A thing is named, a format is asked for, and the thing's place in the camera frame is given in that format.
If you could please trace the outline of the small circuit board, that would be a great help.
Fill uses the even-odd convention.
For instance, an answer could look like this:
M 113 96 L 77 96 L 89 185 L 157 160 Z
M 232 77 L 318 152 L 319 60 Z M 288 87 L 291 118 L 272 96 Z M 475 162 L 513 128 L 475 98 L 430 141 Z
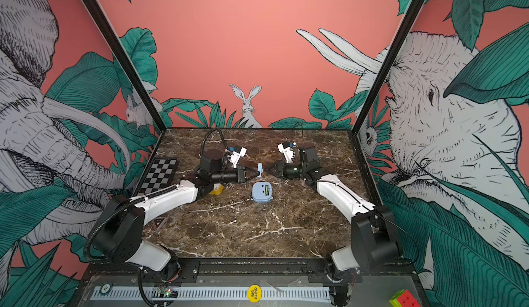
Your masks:
M 158 289 L 156 294 L 157 298 L 177 298 L 178 296 L 179 292 L 172 288 Z

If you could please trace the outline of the triangle sticker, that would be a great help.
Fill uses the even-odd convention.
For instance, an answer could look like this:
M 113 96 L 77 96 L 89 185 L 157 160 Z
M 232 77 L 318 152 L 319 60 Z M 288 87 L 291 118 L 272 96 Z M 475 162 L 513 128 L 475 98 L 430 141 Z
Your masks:
M 156 217 L 150 222 L 150 226 L 153 231 L 160 232 L 167 222 L 168 217 Z

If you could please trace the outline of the yellow big blind chip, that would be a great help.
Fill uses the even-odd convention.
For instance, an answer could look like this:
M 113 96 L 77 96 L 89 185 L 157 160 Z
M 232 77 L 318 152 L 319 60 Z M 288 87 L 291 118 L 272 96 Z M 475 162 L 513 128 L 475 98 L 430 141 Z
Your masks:
M 262 299 L 263 292 L 259 285 L 252 285 L 247 292 L 247 298 L 252 303 L 257 303 Z

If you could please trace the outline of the yellow alarm clock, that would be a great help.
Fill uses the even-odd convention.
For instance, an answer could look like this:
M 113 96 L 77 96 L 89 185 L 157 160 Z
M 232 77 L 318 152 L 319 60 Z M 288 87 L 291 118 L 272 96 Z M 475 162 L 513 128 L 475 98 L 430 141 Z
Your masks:
M 209 195 L 220 195 L 225 189 L 225 186 L 221 183 L 216 183 L 213 186 L 213 190 L 209 193 Z

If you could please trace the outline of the blue alarm clock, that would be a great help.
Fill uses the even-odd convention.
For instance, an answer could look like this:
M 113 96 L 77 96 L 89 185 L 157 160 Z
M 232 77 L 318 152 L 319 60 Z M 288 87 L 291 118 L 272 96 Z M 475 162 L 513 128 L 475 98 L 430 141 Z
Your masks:
M 269 186 L 270 195 L 265 195 L 265 186 Z M 252 199 L 257 203 L 268 203 L 273 200 L 272 185 L 270 182 L 256 182 L 252 187 Z

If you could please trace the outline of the colourful puzzle cube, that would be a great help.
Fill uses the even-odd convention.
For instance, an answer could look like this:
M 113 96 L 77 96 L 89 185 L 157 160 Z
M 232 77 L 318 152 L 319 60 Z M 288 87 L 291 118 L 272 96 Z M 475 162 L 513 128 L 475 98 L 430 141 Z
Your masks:
M 397 291 L 389 300 L 392 307 L 421 307 L 409 290 Z

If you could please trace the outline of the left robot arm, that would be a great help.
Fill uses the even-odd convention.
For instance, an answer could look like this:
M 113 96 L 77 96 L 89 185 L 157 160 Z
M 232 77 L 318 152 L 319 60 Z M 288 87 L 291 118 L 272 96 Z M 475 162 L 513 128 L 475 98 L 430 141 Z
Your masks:
M 83 256 L 89 262 L 128 263 L 161 273 L 167 279 L 177 278 L 181 265 L 176 254 L 145 241 L 143 228 L 154 218 L 205 197 L 215 184 L 245 183 L 259 175 L 259 170 L 243 165 L 217 173 L 197 169 L 179 183 L 153 193 L 130 199 L 118 195 L 110 200 L 90 231 Z

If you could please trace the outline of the checkerboard calibration card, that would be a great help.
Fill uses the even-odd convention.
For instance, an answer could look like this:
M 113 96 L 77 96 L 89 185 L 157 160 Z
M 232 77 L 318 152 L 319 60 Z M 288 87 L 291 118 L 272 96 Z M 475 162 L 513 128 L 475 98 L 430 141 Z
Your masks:
M 154 158 L 137 195 L 145 195 L 168 187 L 178 169 L 177 158 Z

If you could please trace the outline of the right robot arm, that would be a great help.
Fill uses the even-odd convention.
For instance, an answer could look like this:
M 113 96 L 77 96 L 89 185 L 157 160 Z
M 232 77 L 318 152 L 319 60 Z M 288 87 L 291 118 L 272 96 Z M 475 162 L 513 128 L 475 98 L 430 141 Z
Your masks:
M 337 175 L 323 168 L 306 169 L 283 160 L 266 168 L 274 177 L 300 179 L 326 198 L 351 224 L 351 244 L 331 254 L 337 271 L 353 268 L 370 271 L 401 256 L 393 213 L 348 188 Z

